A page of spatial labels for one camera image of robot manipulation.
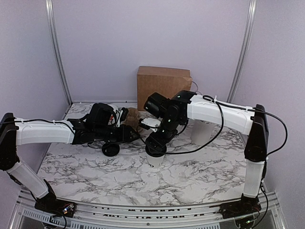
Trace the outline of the white paper coffee cup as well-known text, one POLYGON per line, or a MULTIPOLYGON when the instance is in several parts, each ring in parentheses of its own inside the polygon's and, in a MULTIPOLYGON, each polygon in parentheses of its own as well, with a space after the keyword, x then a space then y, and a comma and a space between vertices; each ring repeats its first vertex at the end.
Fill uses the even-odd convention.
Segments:
POLYGON ((152 168, 159 168, 163 162, 165 154, 149 154, 147 153, 147 162, 152 168))

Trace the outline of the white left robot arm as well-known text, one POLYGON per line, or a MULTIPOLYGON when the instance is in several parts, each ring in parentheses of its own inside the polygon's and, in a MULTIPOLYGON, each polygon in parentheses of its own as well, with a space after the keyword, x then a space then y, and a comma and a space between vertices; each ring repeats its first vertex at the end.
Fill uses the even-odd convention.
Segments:
POLYGON ((139 135, 135 130, 122 124, 121 114, 87 114, 78 119, 51 121, 16 118, 13 113, 6 113, 0 121, 0 168, 25 186, 49 212, 57 212, 60 201, 52 187, 23 160, 19 149, 26 152, 33 149, 29 157, 34 158, 38 150, 44 151, 53 143, 90 145, 103 142, 105 154, 115 156, 120 144, 137 139, 139 135))

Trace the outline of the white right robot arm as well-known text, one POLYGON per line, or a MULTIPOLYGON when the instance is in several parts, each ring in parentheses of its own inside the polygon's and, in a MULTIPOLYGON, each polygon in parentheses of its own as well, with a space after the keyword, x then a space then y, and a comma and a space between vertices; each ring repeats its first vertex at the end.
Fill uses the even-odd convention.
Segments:
POLYGON ((207 95, 182 90, 171 99, 153 93, 144 109, 154 116, 140 121, 144 128, 152 130, 145 140, 145 150, 151 156, 165 155, 166 145, 178 134, 177 127, 186 125, 189 120, 206 121, 247 135, 245 184, 236 210, 245 214, 254 207, 267 161, 269 133, 262 105, 251 108, 223 103, 207 95))

